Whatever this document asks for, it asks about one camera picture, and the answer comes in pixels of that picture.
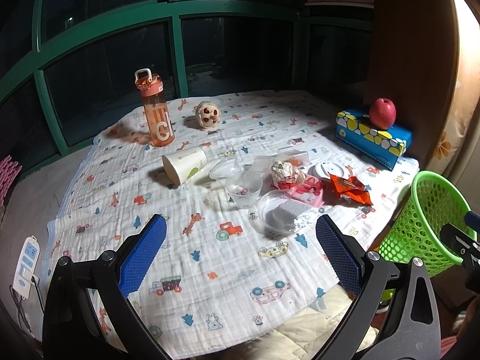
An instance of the white patterned cloth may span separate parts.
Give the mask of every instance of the white patterned cloth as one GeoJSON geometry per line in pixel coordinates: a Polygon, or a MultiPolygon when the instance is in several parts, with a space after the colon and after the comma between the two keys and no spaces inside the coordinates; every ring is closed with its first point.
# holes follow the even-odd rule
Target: white patterned cloth
{"type": "MultiPolygon", "coordinates": [[[[278,148],[292,145],[308,151],[313,164],[330,161],[345,169],[346,176],[356,175],[371,189],[373,209],[327,202],[319,215],[329,214],[364,248],[387,224],[418,171],[415,160],[402,159],[390,172],[337,141],[337,110],[305,91],[177,99],[168,107],[176,138],[167,147],[148,143],[141,107],[94,138],[57,218],[49,223],[42,283],[46,289],[62,255],[74,261],[96,259],[138,233],[153,214],[164,215],[166,240],[129,300],[174,359],[258,337],[338,282],[313,226],[282,238],[287,249],[276,258],[258,253],[275,247],[278,239],[257,232],[256,209],[237,209],[222,183],[208,178],[219,159],[236,156],[244,166],[257,155],[274,155],[278,148]],[[194,121],[194,108],[203,100],[212,100],[221,110],[215,130],[199,130],[194,121]],[[202,145],[208,165],[174,187],[161,156],[195,145],[202,145]],[[231,235],[220,241],[217,232],[225,228],[231,235]]],[[[121,346],[93,291],[92,302],[107,339],[121,346]]]]}

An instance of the person's hand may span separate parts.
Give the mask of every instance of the person's hand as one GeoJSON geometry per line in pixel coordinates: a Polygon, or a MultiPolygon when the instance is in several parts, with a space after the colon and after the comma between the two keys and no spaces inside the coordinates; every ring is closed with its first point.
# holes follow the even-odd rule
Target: person's hand
{"type": "Polygon", "coordinates": [[[479,305],[480,305],[480,295],[477,295],[477,297],[474,300],[472,300],[472,302],[466,309],[465,321],[463,321],[462,325],[460,325],[460,328],[457,334],[457,339],[462,337],[462,335],[467,331],[470,325],[470,322],[472,321],[473,317],[475,316],[479,308],[479,305]]]}

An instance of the orange water bottle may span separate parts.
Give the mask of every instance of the orange water bottle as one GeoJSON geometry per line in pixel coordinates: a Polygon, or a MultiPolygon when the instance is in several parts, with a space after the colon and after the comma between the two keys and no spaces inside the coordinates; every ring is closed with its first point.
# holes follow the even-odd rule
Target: orange water bottle
{"type": "Polygon", "coordinates": [[[153,145],[167,146],[175,136],[163,93],[162,78],[158,74],[152,74],[150,69],[140,69],[135,72],[135,85],[142,95],[153,145]],[[147,73],[147,76],[138,77],[139,73],[147,73]]]}

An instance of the bottle handle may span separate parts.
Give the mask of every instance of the bottle handle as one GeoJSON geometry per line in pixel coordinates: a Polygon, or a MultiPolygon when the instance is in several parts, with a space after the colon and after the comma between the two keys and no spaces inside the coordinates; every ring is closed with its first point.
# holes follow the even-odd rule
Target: bottle handle
{"type": "Polygon", "coordinates": [[[151,83],[152,82],[152,72],[148,68],[137,70],[135,72],[135,81],[138,81],[138,73],[143,73],[143,72],[148,73],[148,82],[151,83]]]}

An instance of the power strip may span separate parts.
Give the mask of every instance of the power strip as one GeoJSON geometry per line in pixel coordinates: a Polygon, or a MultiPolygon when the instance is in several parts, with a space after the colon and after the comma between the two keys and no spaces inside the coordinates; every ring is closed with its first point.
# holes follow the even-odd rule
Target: power strip
{"type": "Polygon", "coordinates": [[[28,299],[30,296],[32,278],[38,282],[33,272],[35,271],[39,254],[40,247],[37,239],[32,235],[32,237],[28,237],[23,243],[22,252],[18,258],[17,269],[15,270],[15,277],[13,278],[13,289],[24,299],[28,299]]]}

